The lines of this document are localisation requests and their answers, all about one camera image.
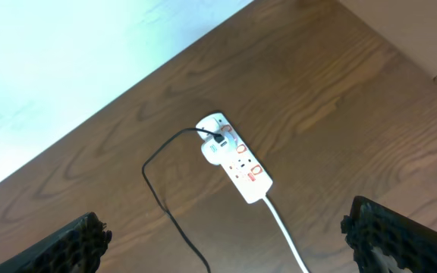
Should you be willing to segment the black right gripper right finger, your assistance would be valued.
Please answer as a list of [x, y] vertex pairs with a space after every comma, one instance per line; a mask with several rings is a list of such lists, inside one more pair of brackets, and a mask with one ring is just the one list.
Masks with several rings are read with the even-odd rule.
[[360, 272], [437, 273], [437, 231], [355, 196], [341, 232]]

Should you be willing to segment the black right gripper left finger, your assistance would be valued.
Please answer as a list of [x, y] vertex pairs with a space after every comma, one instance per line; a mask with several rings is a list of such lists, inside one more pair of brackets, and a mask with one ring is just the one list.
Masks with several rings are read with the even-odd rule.
[[96, 273], [112, 232], [88, 212], [0, 264], [0, 273]]

